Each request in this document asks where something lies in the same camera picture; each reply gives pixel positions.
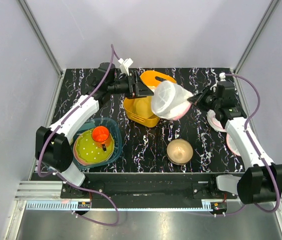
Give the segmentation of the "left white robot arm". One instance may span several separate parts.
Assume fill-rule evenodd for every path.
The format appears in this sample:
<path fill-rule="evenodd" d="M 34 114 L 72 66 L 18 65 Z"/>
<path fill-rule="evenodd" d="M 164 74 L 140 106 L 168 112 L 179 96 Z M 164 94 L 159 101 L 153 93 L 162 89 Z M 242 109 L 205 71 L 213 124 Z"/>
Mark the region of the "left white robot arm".
<path fill-rule="evenodd" d="M 130 70 L 130 58 L 119 59 L 120 74 L 113 63 L 103 62 L 93 75 L 87 90 L 71 109 L 49 127 L 39 127 L 35 136 L 35 158 L 40 177 L 44 164 L 58 174 L 63 181 L 72 184 L 71 192 L 78 198 L 88 194 L 89 186 L 84 183 L 85 175 L 73 162 L 71 140 L 80 127 L 110 99 L 113 94 L 124 94 L 128 99 L 144 98 L 154 93 Z"/>

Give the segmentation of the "yellow-green dotted plate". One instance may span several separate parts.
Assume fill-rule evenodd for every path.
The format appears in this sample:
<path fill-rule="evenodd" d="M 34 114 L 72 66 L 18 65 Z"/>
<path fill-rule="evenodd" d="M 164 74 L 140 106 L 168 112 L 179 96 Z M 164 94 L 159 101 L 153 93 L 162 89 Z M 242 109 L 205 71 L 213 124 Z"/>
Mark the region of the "yellow-green dotted plate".
<path fill-rule="evenodd" d="M 111 158 L 115 148 L 108 128 L 97 126 L 81 133 L 73 147 L 75 159 L 84 166 L 100 164 Z"/>

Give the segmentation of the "flat pink-rimmed mesh bag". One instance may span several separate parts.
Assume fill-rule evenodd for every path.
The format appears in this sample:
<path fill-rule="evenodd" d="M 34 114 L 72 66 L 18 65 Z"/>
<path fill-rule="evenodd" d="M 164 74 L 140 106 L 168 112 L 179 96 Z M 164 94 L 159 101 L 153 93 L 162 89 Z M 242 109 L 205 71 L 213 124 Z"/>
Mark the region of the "flat pink-rimmed mesh bag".
<path fill-rule="evenodd" d="M 229 150 L 236 156 L 241 156 L 239 153 L 239 150 L 237 148 L 237 146 L 234 143 L 234 140 L 231 138 L 231 136 L 227 133 L 226 135 L 226 144 L 227 147 L 229 148 Z"/>

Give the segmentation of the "orange plastic cup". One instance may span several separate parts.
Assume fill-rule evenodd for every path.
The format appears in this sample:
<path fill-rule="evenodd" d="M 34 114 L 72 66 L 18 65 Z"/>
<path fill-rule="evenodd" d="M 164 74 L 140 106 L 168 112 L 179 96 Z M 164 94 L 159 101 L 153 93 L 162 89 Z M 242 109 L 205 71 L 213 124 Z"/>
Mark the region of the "orange plastic cup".
<path fill-rule="evenodd" d="M 105 126 L 97 126 L 92 131 L 92 139 L 100 148 L 106 148 L 111 144 L 111 134 Z"/>

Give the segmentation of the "white mesh laundry bag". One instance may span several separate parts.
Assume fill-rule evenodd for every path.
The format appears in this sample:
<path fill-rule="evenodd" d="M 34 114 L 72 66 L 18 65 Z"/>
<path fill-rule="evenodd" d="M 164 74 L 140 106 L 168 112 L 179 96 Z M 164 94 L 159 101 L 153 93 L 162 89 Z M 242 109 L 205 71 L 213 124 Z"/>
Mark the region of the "white mesh laundry bag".
<path fill-rule="evenodd" d="M 152 112 L 161 119 L 176 121 L 190 109 L 189 98 L 194 95 L 182 86 L 168 80 L 161 82 L 151 99 Z"/>

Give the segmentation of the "beige bra in basket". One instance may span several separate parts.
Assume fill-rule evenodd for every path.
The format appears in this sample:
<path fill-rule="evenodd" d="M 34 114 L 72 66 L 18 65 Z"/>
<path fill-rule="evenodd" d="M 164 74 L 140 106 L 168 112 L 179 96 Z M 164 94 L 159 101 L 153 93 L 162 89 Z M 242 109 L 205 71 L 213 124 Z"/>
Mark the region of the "beige bra in basket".
<path fill-rule="evenodd" d="M 151 100 L 152 96 L 135 99 L 133 103 L 135 114 L 142 118 L 151 117 L 153 115 L 151 110 Z"/>

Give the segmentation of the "yellow plastic basket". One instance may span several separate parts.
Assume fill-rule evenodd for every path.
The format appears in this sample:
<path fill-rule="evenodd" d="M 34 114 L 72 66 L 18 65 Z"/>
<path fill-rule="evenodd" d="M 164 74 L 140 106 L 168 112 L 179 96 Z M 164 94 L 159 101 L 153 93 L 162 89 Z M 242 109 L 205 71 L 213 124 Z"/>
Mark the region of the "yellow plastic basket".
<path fill-rule="evenodd" d="M 143 72 L 140 78 L 151 90 L 154 90 L 162 81 L 176 83 L 176 80 L 171 76 L 154 70 Z M 123 107 L 128 118 L 143 126 L 155 127 L 160 118 L 151 111 L 151 99 L 151 96 L 136 99 L 125 98 Z"/>

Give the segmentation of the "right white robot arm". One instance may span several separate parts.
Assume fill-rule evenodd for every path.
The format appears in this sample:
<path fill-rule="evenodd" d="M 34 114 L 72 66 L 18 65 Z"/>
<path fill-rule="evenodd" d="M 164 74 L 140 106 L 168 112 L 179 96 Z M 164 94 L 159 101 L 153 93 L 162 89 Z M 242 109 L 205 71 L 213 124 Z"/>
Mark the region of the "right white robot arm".
<path fill-rule="evenodd" d="M 225 192 L 232 193 L 245 205 L 279 203 L 282 195 L 282 164 L 275 164 L 258 142 L 250 128 L 250 118 L 236 104 L 234 83 L 220 81 L 188 101 L 198 108 L 215 112 L 216 119 L 232 138 L 246 168 L 241 176 L 217 176 L 208 185 L 208 194 L 219 198 Z"/>

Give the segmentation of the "open laundry bag pink trim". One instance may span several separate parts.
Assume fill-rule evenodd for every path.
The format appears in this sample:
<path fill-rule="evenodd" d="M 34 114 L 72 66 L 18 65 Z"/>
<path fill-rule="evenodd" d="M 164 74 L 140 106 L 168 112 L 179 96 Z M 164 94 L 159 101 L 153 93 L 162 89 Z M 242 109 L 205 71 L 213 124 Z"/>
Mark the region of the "open laundry bag pink trim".
<path fill-rule="evenodd" d="M 207 121 L 209 125 L 217 132 L 225 133 L 226 130 L 222 127 L 221 123 L 216 119 L 216 114 L 213 110 L 207 112 Z"/>

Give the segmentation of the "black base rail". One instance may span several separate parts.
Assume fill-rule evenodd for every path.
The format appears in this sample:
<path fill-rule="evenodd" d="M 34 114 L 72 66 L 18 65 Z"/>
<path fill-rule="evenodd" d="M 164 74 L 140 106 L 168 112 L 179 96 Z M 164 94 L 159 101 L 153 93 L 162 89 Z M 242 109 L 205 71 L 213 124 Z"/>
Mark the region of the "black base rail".
<path fill-rule="evenodd" d="M 218 190 L 215 173 L 87 173 L 82 187 L 112 196 L 181 196 L 234 199 Z"/>

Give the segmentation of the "pink plate under green plate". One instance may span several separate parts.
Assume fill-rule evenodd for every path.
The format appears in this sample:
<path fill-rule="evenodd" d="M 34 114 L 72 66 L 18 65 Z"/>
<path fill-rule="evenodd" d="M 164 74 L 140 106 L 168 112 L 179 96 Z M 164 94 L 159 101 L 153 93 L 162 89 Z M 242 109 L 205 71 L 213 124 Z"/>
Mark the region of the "pink plate under green plate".
<path fill-rule="evenodd" d="M 98 164 L 110 159 L 114 152 L 114 143 L 103 150 L 92 139 L 78 139 L 73 150 L 74 157 L 82 165 Z"/>

